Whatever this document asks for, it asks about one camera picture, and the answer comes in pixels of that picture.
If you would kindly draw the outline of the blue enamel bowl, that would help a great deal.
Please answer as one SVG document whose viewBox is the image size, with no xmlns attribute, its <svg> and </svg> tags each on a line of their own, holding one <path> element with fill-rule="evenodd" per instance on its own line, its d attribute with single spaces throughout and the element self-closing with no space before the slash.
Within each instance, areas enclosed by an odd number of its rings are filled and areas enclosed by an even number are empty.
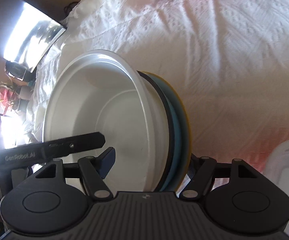
<svg viewBox="0 0 289 240">
<path fill-rule="evenodd" d="M 162 77 L 138 72 L 146 92 L 154 139 L 153 175 L 146 191 L 177 191 L 188 171 L 191 139 L 188 116 L 177 91 Z"/>
</svg>

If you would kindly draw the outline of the white paper bowl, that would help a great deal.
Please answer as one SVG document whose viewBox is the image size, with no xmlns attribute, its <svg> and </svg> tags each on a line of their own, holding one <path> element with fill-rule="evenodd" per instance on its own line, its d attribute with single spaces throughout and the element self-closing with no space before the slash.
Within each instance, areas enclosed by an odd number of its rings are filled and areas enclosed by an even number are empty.
<svg viewBox="0 0 289 240">
<path fill-rule="evenodd" d="M 112 192 L 154 191 L 170 144 L 162 100 L 117 54 L 93 50 L 61 73 L 46 109 L 43 139 L 100 132 L 116 160 L 105 178 Z"/>
</svg>

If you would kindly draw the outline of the cream yellow-rimmed bowl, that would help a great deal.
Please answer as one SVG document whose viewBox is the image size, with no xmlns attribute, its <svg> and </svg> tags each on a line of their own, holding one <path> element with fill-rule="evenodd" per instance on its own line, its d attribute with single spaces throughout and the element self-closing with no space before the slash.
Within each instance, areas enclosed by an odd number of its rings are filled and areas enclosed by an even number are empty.
<svg viewBox="0 0 289 240">
<path fill-rule="evenodd" d="M 191 130 L 185 107 L 173 87 L 163 78 L 141 74 L 157 91 L 167 115 L 169 145 L 167 162 L 155 191 L 174 191 L 180 187 L 191 159 Z"/>
</svg>

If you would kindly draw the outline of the white textured cloth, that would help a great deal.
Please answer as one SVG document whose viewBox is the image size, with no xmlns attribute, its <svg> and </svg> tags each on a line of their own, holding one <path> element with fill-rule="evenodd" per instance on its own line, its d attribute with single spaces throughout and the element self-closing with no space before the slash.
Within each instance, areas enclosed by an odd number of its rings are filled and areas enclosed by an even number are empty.
<svg viewBox="0 0 289 240">
<path fill-rule="evenodd" d="M 262 171 L 289 140 L 289 0 L 80 0 L 65 23 L 38 65 L 27 114 L 36 139 L 60 73 L 105 49 L 173 86 L 197 155 Z"/>
</svg>

